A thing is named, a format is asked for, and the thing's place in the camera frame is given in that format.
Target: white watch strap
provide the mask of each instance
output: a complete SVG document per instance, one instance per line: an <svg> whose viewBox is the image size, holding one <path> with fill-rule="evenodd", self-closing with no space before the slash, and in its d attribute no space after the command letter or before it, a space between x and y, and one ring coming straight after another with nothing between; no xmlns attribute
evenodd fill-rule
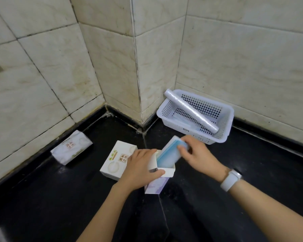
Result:
<svg viewBox="0 0 303 242"><path fill-rule="evenodd" d="M232 170L229 172L226 179L221 183L220 187L227 192L237 181L241 179L241 177L242 176L238 172Z"/></svg>

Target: black floor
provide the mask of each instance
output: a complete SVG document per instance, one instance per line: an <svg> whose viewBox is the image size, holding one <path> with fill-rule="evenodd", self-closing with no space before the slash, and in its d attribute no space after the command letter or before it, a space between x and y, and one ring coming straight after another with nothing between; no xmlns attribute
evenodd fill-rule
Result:
<svg viewBox="0 0 303 242"><path fill-rule="evenodd" d="M144 136L116 117L85 134L93 146L67 166L53 158L0 199L0 228L9 241L76 241L115 181L100 168L117 140L162 149L181 133L157 120ZM303 159L235 128L225 143L208 146L244 179L303 216ZM162 193L134 191L113 241L267 241L241 207L214 180L184 160Z"/></svg>

